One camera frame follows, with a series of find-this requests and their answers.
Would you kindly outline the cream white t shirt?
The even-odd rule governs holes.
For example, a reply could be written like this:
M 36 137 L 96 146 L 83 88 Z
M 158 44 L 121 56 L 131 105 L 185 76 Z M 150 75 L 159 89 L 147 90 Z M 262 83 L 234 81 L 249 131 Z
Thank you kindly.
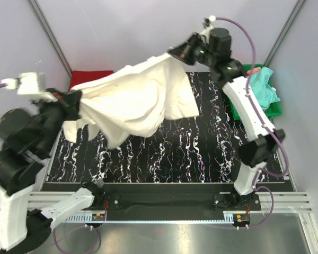
M 167 53 L 72 90 L 82 92 L 80 119 L 63 124 L 66 140 L 73 143 L 77 131 L 87 126 L 89 140 L 102 132 L 113 149 L 130 135 L 150 137 L 165 119 L 199 116 L 182 63 Z

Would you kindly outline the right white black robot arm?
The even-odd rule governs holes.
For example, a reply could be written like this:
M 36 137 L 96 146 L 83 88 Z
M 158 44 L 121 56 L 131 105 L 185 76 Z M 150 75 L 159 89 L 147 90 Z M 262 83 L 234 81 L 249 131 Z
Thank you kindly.
M 210 69 L 211 78 L 236 108 L 244 125 L 248 142 L 238 148 L 241 161 L 234 187 L 216 203 L 216 208 L 241 210 L 254 199 L 260 174 L 285 138 L 260 107 L 242 64 L 231 57 L 232 37 L 225 28 L 205 29 L 193 33 L 185 42 L 168 50 L 168 54 L 192 66 L 196 62 Z

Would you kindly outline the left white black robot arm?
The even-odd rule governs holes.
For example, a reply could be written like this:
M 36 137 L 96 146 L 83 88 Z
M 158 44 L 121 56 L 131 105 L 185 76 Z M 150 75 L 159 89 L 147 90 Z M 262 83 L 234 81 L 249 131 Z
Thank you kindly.
M 66 121 L 80 118 L 82 92 L 46 90 L 47 98 L 35 99 L 39 112 L 23 108 L 6 112 L 0 120 L 0 253 L 28 253 L 40 247 L 52 231 L 80 210 L 104 205 L 101 186 L 84 182 L 57 204 L 28 209 L 28 201 L 42 161 Z

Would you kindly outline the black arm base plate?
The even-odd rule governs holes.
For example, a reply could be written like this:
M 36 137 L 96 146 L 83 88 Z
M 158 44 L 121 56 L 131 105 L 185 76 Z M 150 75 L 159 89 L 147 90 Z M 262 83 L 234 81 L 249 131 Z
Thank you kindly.
M 105 184 L 107 213 L 211 214 L 250 212 L 258 195 L 239 197 L 233 184 Z

